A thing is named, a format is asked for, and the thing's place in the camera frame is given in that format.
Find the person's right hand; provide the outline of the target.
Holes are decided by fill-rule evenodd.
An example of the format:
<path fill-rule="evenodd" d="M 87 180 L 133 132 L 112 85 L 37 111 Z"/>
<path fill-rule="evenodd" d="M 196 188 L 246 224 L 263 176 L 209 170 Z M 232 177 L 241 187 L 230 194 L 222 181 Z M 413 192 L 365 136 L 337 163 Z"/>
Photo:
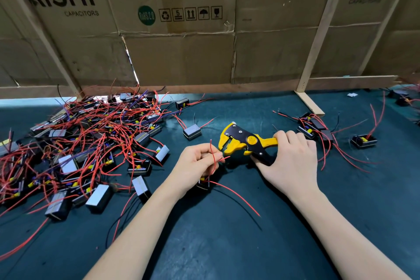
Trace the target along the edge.
<path fill-rule="evenodd" d="M 321 194 L 317 183 L 316 142 L 291 130 L 280 130 L 273 137 L 278 142 L 274 161 L 277 173 L 275 177 L 264 178 L 291 201 Z"/>

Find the person's left hand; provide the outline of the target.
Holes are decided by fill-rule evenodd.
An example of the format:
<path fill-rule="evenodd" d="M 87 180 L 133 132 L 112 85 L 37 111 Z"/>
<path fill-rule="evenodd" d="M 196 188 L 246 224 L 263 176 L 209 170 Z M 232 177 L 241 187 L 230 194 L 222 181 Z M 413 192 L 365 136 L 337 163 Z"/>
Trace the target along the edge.
<path fill-rule="evenodd" d="M 187 146 L 164 182 L 168 195 L 176 201 L 194 187 L 194 160 L 194 145 Z"/>

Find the small transformer with red wires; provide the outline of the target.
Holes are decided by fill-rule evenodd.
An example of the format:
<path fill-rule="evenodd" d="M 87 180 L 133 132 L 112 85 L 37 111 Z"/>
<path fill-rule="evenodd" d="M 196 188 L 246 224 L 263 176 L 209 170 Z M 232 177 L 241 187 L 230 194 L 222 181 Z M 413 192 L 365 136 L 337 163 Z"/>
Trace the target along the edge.
<path fill-rule="evenodd" d="M 210 173 L 209 174 L 204 174 L 200 179 L 199 179 L 199 181 L 198 181 L 198 184 L 201 184 L 201 185 L 204 185 L 204 184 L 214 184 L 214 185 L 216 185 L 216 186 L 219 186 L 219 187 L 222 187 L 222 188 L 225 188 L 226 190 L 228 190 L 229 192 L 232 192 L 234 195 L 236 195 L 239 199 L 241 199 L 258 217 L 261 217 L 261 215 L 258 213 L 258 211 L 244 198 L 244 197 L 242 197 L 239 193 L 237 193 L 236 191 L 234 191 L 233 189 L 231 189 L 231 188 L 229 188 L 229 187 L 227 187 L 227 186 L 225 186 L 225 185 L 223 185 L 223 184 L 220 184 L 220 183 L 218 183 L 218 182 L 215 182 L 215 181 L 212 181 L 212 179 L 211 179 L 211 176 L 215 173 L 215 171 L 216 171 L 216 164 L 217 164 L 217 162 L 216 162 L 216 157 L 215 157 L 215 155 L 214 155 L 214 153 L 213 153 L 213 144 L 212 144 L 212 139 L 210 139 L 210 142 L 209 142 L 209 147 L 210 147 L 210 151 L 211 151 L 211 153 L 210 153 L 210 155 L 213 157 L 213 166 L 210 166 Z"/>

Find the yellow black wire stripper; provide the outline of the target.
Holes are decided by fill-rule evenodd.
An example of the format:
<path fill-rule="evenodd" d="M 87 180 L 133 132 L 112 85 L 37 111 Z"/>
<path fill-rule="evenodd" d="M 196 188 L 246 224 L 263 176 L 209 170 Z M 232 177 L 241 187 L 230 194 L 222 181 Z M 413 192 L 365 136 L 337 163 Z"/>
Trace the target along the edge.
<path fill-rule="evenodd" d="M 266 166 L 271 166 L 276 159 L 266 149 L 277 146 L 276 138 L 261 138 L 258 134 L 239 127 L 235 122 L 231 122 L 224 128 L 218 142 L 218 149 L 225 156 L 231 156 L 236 151 L 244 150 L 245 156 L 253 155 Z"/>

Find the person's right forearm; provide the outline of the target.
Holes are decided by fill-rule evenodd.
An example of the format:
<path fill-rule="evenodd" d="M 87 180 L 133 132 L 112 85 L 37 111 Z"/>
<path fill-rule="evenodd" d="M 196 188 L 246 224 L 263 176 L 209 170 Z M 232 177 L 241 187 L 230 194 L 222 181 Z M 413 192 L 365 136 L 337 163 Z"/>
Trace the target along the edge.
<path fill-rule="evenodd" d="M 343 280 L 411 280 L 320 190 L 291 193 L 288 198 L 316 233 Z"/>

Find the person's left forearm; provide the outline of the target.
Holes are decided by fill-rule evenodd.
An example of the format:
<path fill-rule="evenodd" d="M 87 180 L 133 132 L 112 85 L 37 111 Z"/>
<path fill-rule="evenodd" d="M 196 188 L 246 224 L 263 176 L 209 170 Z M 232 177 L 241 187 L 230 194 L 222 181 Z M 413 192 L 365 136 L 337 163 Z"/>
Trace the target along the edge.
<path fill-rule="evenodd" d="M 83 280 L 142 280 L 167 219 L 185 194 L 162 184 Z"/>

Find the long horizontal wooden board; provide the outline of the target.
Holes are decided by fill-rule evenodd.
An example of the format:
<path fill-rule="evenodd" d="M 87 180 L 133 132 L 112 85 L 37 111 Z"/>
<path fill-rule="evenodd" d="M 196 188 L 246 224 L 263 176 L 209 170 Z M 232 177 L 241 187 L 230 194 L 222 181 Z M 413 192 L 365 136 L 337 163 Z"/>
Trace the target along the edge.
<path fill-rule="evenodd" d="M 308 80 L 307 91 L 351 90 L 361 88 L 384 88 L 396 85 L 398 76 L 320 77 Z M 270 81 L 246 84 L 190 85 L 190 86 L 140 86 L 142 92 L 166 91 L 183 93 L 244 93 L 295 91 L 298 80 Z M 134 92 L 136 87 L 88 86 L 82 96 L 107 96 L 123 92 Z M 74 97 L 76 93 L 69 86 L 23 86 L 0 87 L 0 99 Z"/>

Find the short wooden foot piece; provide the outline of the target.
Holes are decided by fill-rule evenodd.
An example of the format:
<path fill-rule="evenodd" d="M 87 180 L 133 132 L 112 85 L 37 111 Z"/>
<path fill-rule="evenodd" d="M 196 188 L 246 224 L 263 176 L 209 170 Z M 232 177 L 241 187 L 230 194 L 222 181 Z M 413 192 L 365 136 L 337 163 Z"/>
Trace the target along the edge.
<path fill-rule="evenodd" d="M 295 93 L 313 114 L 315 114 L 318 117 L 325 116 L 323 110 L 320 107 L 318 107 L 318 105 L 312 100 L 311 97 L 309 97 L 309 95 L 306 92 L 295 91 Z"/>

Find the cardboard panel with green sticker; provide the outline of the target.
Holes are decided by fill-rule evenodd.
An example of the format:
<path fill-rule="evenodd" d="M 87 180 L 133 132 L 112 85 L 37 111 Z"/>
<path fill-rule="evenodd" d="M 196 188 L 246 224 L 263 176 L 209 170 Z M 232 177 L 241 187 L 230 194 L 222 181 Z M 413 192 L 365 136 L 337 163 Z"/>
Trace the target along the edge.
<path fill-rule="evenodd" d="M 81 87 L 230 82 L 236 0 L 29 1 Z M 40 41 L 25 16 L 17 24 Z"/>

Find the plain printed cardboard panel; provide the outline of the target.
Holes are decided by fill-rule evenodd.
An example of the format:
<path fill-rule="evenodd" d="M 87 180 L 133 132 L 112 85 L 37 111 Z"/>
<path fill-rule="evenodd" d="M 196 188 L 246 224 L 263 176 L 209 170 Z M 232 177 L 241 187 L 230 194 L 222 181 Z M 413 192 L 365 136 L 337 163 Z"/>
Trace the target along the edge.
<path fill-rule="evenodd" d="M 338 0 L 311 77 L 358 76 L 395 0 Z M 328 0 L 236 0 L 232 82 L 299 80 Z"/>

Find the pile of red-wired transformers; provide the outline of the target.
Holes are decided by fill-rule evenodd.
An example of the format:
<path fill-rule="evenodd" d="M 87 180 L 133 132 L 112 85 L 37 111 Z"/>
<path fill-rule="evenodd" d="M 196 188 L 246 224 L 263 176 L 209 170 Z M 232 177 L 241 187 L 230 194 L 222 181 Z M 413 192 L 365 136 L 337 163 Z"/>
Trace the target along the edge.
<path fill-rule="evenodd" d="M 150 138 L 172 115 L 157 91 L 86 96 L 66 101 L 63 112 L 36 124 L 19 140 L 9 131 L 0 142 L 0 217 L 39 194 L 27 214 L 45 210 L 45 220 L 22 244 L 1 254 L 3 261 L 24 248 L 49 222 L 66 220 L 73 207 L 86 204 L 94 193 L 131 191 L 113 182 L 123 164 L 129 175 L 149 173 L 163 165 L 164 145 Z"/>

